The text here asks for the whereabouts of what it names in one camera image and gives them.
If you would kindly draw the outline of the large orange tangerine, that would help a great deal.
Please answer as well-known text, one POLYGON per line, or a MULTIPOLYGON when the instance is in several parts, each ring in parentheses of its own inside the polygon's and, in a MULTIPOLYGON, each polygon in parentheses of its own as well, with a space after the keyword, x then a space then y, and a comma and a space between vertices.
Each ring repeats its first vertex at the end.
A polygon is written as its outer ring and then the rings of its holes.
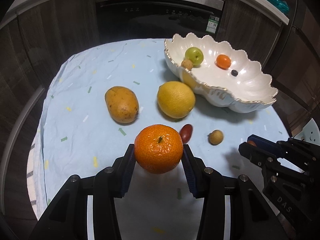
POLYGON ((135 138, 134 146, 136 162, 152 174, 164 174, 173 170, 183 154, 180 134, 161 124, 141 130, 135 138))

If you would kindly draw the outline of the tan round longan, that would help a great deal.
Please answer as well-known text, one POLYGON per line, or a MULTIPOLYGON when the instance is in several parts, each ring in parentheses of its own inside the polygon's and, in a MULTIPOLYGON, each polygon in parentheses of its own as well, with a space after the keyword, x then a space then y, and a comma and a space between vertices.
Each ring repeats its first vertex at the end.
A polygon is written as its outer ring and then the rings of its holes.
POLYGON ((223 132, 218 129, 212 131, 208 135, 208 140, 209 140, 210 144, 212 144, 212 145, 220 144, 223 141, 223 139, 224 139, 223 132))

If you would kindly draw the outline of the dark red jujube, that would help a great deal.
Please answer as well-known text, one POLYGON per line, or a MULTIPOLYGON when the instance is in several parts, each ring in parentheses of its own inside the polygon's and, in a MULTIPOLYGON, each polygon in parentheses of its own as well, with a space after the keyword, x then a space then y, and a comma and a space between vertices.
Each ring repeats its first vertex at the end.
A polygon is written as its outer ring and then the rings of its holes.
POLYGON ((191 139, 193 133, 193 126, 191 124, 186 124, 180 130, 180 137, 184 144, 188 143, 191 139))

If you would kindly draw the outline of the yellow brown mango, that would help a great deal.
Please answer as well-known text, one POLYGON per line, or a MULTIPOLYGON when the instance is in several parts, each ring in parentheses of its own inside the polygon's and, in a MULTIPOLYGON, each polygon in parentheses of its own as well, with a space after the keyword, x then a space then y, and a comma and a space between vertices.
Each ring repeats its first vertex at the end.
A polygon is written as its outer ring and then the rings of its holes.
POLYGON ((135 93, 122 86, 111 87, 105 93, 105 102, 111 118, 121 124, 129 124, 136 120, 139 103, 135 93))

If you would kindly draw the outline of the large yellow citrus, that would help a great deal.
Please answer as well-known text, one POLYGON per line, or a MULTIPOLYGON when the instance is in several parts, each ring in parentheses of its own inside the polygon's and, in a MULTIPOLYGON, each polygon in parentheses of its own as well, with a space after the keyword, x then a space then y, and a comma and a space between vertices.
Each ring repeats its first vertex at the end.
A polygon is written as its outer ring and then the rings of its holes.
POLYGON ((157 103, 160 110, 173 119, 186 117, 194 108, 196 97, 191 88, 180 81, 159 86, 157 103))

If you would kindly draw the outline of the small orange kumquat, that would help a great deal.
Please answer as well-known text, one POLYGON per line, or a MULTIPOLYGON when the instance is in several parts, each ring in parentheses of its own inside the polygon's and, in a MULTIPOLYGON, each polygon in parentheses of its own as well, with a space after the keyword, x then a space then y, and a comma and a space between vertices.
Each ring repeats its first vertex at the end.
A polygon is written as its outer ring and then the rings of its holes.
POLYGON ((220 54, 216 58, 216 65, 221 69, 228 69, 231 66, 231 59, 225 54, 220 54))

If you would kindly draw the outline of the white plastic stool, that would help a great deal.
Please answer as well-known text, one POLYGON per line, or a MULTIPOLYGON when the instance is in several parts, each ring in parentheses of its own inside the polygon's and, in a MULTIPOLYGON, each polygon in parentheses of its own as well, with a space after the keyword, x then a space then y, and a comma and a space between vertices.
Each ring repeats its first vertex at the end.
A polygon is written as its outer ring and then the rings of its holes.
POLYGON ((302 131, 295 137, 297 140, 306 141, 315 145, 320 145, 319 128, 313 118, 303 127, 302 131))

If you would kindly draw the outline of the light blue patterned tablecloth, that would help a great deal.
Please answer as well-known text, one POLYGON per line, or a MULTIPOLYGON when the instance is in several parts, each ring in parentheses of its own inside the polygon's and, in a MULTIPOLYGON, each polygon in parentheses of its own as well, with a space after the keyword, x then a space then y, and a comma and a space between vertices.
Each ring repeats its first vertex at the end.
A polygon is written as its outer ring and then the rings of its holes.
POLYGON ((115 200, 123 239, 195 239, 203 201, 193 197, 182 145, 224 176, 260 168, 239 154, 249 135, 286 140, 272 107, 235 113, 212 106, 167 67, 162 39, 100 45, 63 60, 49 85, 28 160, 28 192, 40 218, 71 175, 96 175, 135 146, 129 190, 115 200))

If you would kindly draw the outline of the dark blueberry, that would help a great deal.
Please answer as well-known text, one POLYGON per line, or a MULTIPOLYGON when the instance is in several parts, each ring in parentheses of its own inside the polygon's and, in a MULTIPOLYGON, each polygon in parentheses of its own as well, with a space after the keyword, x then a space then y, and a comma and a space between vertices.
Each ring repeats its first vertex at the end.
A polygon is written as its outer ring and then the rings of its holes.
POLYGON ((232 74, 233 76, 237 76, 237 75, 238 75, 238 72, 237 72, 236 70, 232 70, 232 71, 231 71, 231 74, 232 74))

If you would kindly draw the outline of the white scalloped gold-rimmed bowl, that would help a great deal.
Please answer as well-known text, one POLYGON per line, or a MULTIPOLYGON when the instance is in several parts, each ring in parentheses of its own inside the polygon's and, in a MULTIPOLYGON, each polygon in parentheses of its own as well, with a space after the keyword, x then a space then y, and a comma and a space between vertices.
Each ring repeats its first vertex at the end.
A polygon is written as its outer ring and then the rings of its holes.
POLYGON ((227 41, 217 42, 210 35, 200 38, 194 33, 186 37, 175 34, 164 40, 164 57, 171 72, 213 106, 250 113, 276 102, 278 90, 271 85, 272 76, 262 72, 260 62, 251 61, 244 50, 233 49, 227 41), (181 66, 190 47, 199 48, 204 55, 203 62, 192 70, 181 66), (231 59, 228 69, 216 65, 220 54, 231 59))

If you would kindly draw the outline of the green apple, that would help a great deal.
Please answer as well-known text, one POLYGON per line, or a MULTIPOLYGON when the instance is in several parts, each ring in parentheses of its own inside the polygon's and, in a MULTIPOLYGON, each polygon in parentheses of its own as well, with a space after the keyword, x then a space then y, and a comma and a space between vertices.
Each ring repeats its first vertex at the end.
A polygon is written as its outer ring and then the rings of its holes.
POLYGON ((190 60, 194 66, 199 66, 204 59, 203 52, 196 47, 190 47, 185 51, 184 57, 190 60))

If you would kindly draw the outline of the teal snack bag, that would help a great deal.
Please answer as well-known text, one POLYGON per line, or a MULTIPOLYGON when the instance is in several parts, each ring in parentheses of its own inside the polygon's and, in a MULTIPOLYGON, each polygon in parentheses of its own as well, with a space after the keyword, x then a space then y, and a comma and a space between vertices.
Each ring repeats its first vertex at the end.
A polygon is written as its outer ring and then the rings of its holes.
POLYGON ((290 7, 285 0, 267 0, 277 9, 279 9, 283 14, 287 15, 289 13, 290 7))

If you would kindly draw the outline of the black built-in dishwasher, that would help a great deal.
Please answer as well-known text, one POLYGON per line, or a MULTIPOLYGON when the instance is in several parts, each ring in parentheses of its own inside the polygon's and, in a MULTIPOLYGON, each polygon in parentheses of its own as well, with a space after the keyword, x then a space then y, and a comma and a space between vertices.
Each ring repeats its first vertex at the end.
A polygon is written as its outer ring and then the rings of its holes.
POLYGON ((223 7, 179 0, 103 0, 96 3, 99 38, 107 43, 188 33, 215 36, 223 7))

